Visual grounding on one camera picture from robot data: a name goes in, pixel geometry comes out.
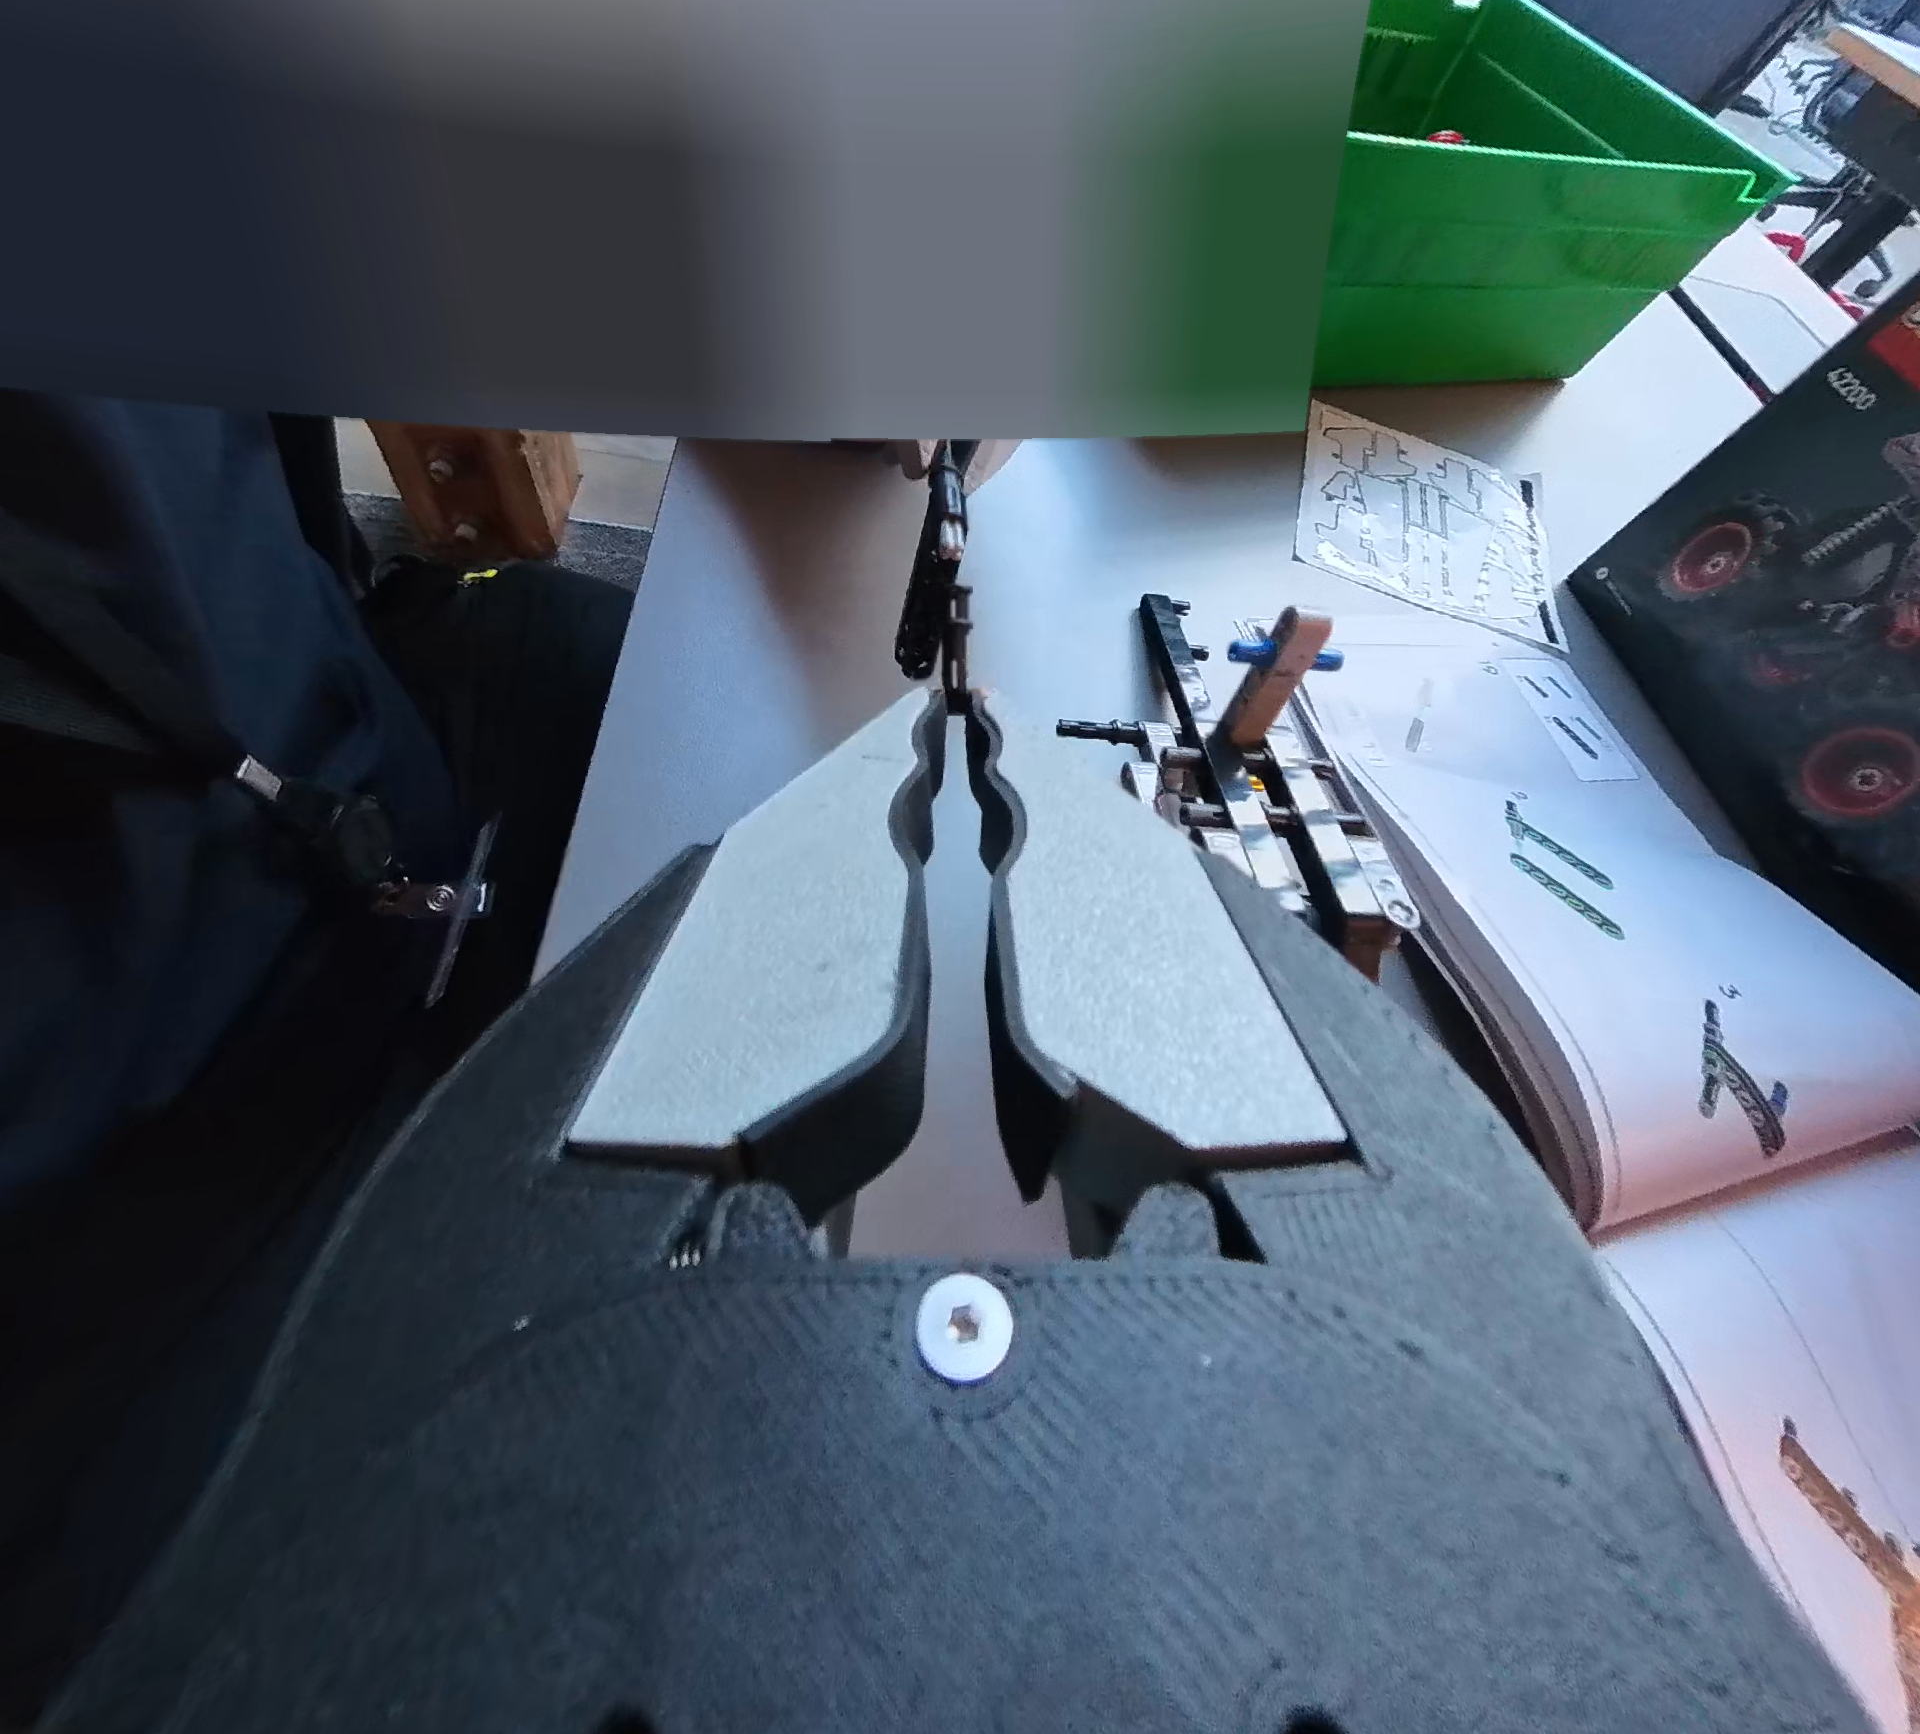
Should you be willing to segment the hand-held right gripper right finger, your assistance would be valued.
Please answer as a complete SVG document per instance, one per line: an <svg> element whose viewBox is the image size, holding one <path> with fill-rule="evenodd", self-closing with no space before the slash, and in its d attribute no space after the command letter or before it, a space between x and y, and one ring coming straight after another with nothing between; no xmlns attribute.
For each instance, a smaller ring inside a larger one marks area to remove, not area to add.
<svg viewBox="0 0 1920 1734"><path fill-rule="evenodd" d="M968 713L992 1099L1019 1198L1335 1164L1348 1128L1217 883L1236 881L998 692Z"/></svg>

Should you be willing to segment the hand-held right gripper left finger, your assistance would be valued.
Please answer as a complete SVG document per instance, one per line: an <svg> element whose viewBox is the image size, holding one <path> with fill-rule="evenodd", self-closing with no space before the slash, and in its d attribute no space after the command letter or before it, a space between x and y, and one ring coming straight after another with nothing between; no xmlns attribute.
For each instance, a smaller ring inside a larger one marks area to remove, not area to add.
<svg viewBox="0 0 1920 1734"><path fill-rule="evenodd" d="M739 816L648 960L566 1149L827 1221L924 1114L942 707L910 692Z"/></svg>

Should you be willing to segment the small black lego pin piece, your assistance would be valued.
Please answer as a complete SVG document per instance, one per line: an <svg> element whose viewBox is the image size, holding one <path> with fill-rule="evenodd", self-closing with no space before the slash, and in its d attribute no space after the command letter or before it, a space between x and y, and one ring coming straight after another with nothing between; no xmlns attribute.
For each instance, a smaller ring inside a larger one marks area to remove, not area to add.
<svg viewBox="0 0 1920 1734"><path fill-rule="evenodd" d="M932 682L948 714L966 714L971 591L959 580L968 548L968 480L982 443L936 443L924 461L924 518L901 596L893 662L910 682Z"/></svg>

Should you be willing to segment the black and grey lego assembly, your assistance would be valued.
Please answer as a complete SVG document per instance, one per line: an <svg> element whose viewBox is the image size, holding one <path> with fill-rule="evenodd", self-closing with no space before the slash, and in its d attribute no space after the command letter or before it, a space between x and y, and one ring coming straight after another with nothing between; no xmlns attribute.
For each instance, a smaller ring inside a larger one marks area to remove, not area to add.
<svg viewBox="0 0 1920 1734"><path fill-rule="evenodd" d="M1331 618L1286 607L1275 622L1245 624L1226 648L1241 678L1216 700L1202 672L1210 652L1187 638L1190 605L1142 594L1136 615L1162 714L1059 720L1056 734L1123 751L1117 781L1136 802L1377 985L1421 915L1307 714L1305 681L1341 667Z"/></svg>

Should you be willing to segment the open lego instruction booklet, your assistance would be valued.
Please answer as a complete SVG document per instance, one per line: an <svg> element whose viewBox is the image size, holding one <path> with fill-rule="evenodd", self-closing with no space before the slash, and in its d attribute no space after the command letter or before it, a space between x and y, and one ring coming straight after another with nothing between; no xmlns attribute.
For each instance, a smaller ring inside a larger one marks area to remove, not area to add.
<svg viewBox="0 0 1920 1734"><path fill-rule="evenodd" d="M1362 617L1301 703L1750 1555L1917 1728L1917 1000L1721 856L1571 662Z"/></svg>

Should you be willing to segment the large lego box red wheels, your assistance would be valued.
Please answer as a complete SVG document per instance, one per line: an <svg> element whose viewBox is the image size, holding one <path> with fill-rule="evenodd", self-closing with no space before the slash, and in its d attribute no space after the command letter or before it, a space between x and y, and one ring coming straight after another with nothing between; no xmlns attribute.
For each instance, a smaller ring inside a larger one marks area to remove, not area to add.
<svg viewBox="0 0 1920 1734"><path fill-rule="evenodd" d="M1917 278L1568 589L1759 873L1917 983Z"/></svg>

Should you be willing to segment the badge reel clip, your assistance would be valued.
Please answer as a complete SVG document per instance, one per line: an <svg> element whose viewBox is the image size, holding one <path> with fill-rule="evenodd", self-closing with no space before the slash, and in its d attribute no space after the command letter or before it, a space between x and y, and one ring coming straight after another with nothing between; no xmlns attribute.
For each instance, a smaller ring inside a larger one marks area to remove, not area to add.
<svg viewBox="0 0 1920 1734"><path fill-rule="evenodd" d="M252 755L239 755L224 778L294 846L325 902L415 932L418 1003L421 1010L437 1009L457 972L468 930L492 912L489 863L500 820L481 825L455 879L418 877L403 863L398 831L376 797L281 776Z"/></svg>

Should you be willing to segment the black bag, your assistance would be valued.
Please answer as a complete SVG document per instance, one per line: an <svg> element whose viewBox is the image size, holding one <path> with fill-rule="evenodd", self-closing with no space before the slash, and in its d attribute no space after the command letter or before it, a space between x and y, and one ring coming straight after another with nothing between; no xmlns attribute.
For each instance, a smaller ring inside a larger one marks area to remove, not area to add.
<svg viewBox="0 0 1920 1734"><path fill-rule="evenodd" d="M502 863L556 875L635 594L546 561L383 562L362 602Z"/></svg>

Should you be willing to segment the white sticker sheet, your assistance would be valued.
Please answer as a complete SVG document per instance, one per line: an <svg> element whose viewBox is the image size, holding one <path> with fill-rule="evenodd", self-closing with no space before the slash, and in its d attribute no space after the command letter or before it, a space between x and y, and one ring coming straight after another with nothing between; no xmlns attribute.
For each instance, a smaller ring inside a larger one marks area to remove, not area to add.
<svg viewBox="0 0 1920 1734"><path fill-rule="evenodd" d="M1291 551L1429 617L1568 646L1538 480L1321 401L1307 405Z"/></svg>

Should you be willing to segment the wooden table leg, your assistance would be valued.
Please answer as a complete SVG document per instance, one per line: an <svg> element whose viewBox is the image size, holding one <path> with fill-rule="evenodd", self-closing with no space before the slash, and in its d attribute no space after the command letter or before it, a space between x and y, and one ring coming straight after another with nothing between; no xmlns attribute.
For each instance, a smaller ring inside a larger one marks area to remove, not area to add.
<svg viewBox="0 0 1920 1734"><path fill-rule="evenodd" d="M554 562L582 466L570 433L368 421L420 551L445 565Z"/></svg>

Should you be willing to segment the green plastic bin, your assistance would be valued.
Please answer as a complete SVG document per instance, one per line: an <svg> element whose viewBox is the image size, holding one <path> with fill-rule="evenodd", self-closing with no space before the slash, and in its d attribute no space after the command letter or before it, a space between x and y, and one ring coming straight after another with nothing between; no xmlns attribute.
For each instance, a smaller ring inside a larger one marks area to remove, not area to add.
<svg viewBox="0 0 1920 1734"><path fill-rule="evenodd" d="M1311 388L1571 379L1796 180L1533 0L1369 0Z"/></svg>

